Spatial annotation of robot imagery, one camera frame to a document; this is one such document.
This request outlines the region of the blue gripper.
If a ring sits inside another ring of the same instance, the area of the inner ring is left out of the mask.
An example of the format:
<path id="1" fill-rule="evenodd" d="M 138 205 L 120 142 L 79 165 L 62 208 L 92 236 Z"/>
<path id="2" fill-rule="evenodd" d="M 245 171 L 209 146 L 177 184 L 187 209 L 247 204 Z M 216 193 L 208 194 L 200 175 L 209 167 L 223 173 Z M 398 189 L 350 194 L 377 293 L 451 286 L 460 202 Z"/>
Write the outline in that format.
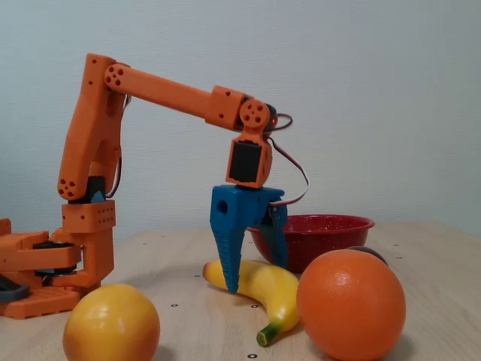
<path id="1" fill-rule="evenodd" d="M 288 247 L 284 235 L 288 215 L 285 205 L 271 205 L 283 190 L 221 185 L 212 190 L 210 226 L 215 238 L 227 290 L 239 288 L 241 252 L 248 227 L 259 228 L 271 252 L 272 263 L 287 268 Z"/>

